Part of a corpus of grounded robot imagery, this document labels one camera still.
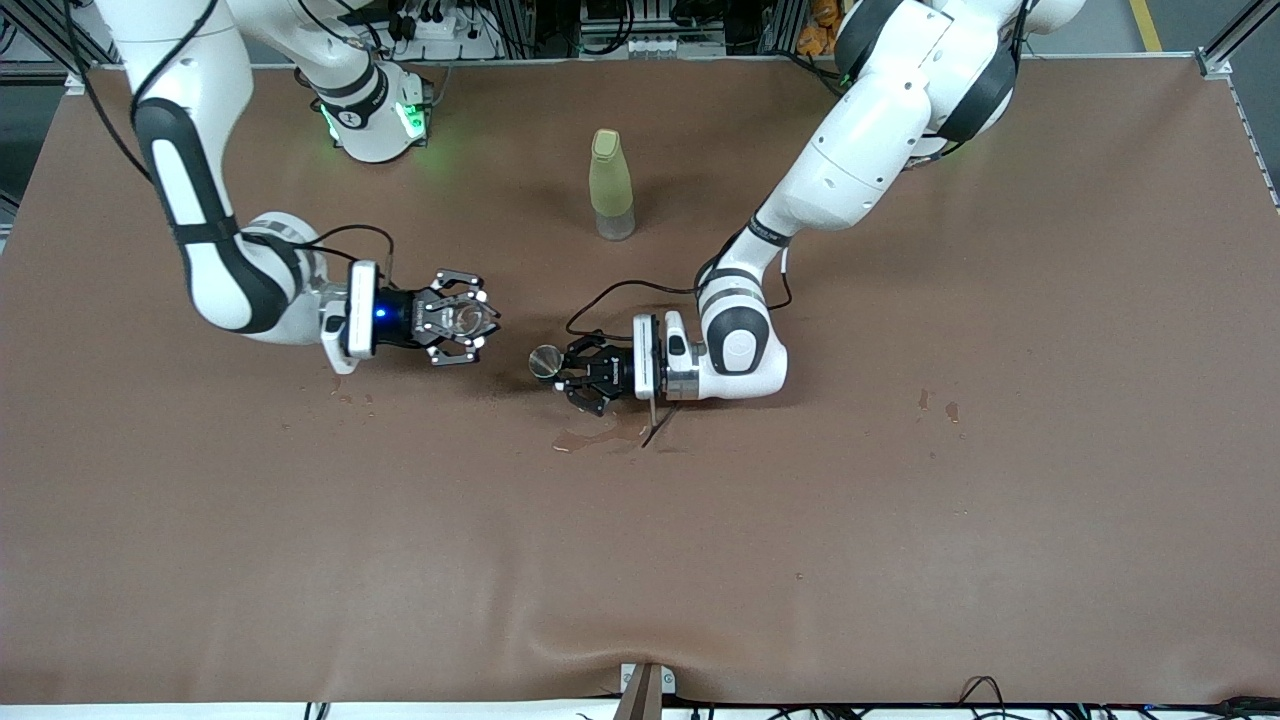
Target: green led light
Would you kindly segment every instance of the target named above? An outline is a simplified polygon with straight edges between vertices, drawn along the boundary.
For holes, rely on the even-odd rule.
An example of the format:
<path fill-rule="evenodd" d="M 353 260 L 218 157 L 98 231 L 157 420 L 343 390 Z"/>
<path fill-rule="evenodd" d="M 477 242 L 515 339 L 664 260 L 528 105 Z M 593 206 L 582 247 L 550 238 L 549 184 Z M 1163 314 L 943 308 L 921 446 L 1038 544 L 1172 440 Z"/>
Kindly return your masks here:
<path fill-rule="evenodd" d="M 329 109 L 320 105 L 320 114 L 324 115 L 324 122 L 329 126 L 329 137 L 332 137 L 334 142 L 338 142 L 338 131 L 333 128 L 333 117 L 329 115 Z"/>
<path fill-rule="evenodd" d="M 422 110 L 413 105 L 406 106 L 403 102 L 396 104 L 396 114 L 399 115 L 401 123 L 404 126 L 404 132 L 412 138 L 419 138 L 425 135 L 422 126 Z"/>

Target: water droplet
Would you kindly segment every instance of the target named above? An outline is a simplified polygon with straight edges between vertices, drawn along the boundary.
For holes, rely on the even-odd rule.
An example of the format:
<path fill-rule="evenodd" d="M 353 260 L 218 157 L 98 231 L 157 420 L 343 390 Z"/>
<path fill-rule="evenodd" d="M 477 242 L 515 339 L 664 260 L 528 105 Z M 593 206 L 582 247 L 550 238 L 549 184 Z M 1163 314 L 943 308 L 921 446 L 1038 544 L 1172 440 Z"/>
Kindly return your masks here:
<path fill-rule="evenodd" d="M 639 441 L 649 429 L 649 415 L 645 414 L 627 413 L 625 415 L 618 415 L 614 413 L 613 420 L 612 428 L 594 436 L 580 436 L 575 432 L 561 430 L 561 434 L 557 436 L 552 447 L 559 452 L 572 454 L 582 450 L 584 447 L 590 447 L 611 439 L 625 439 L 639 446 Z"/>

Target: orange object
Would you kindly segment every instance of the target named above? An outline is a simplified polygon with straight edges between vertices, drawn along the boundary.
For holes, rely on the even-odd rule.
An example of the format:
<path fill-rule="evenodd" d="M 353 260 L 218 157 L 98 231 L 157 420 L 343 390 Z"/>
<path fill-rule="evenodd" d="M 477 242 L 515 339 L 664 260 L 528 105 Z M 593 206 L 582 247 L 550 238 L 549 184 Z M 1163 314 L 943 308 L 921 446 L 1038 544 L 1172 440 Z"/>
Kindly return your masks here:
<path fill-rule="evenodd" d="M 836 0 L 813 0 L 809 6 L 813 19 L 822 27 L 836 27 L 840 24 L 841 12 Z"/>
<path fill-rule="evenodd" d="M 801 56 L 822 55 L 827 45 L 827 33 L 818 26 L 805 26 L 796 40 L 796 53 Z"/>

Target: table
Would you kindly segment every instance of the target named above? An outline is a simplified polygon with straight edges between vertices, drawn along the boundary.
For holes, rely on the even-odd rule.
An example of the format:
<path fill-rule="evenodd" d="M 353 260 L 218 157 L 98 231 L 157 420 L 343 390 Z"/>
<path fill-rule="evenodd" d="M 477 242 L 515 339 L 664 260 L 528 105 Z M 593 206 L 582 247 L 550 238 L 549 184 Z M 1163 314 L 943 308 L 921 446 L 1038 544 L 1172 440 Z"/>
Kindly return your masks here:
<path fill-rule="evenodd" d="M 476 366 L 343 379 L 200 320 L 150 188 L 65 99 L 0 263 L 0 701 L 584 696 L 636 660 L 716 701 L 1280 694 L 1280 219 L 1229 90 L 1189 59 L 1024 76 L 989 133 L 796 240 L 781 393 L 573 454 L 641 409 L 579 414 L 529 351 L 608 283 L 689 282 L 829 108 L 814 78 L 468 67 L 428 149 L 366 167 L 256 73 L 242 222 L 380 224 L 399 283 L 474 270 L 504 313 Z M 594 233 L 599 127 L 623 243 Z"/>

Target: yellow floor line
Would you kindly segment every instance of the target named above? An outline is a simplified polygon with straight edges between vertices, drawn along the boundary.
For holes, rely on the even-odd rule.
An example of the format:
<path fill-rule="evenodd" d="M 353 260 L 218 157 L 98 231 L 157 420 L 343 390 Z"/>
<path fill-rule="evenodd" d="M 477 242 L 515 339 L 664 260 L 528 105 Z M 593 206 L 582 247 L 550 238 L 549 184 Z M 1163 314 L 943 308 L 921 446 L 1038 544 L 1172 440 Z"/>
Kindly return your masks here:
<path fill-rule="evenodd" d="M 1129 8 L 1133 10 L 1134 22 L 1138 23 L 1142 46 L 1147 49 L 1147 53 L 1162 53 L 1165 49 L 1160 45 L 1160 35 L 1156 32 L 1156 23 L 1151 19 L 1147 0 L 1129 0 Z"/>

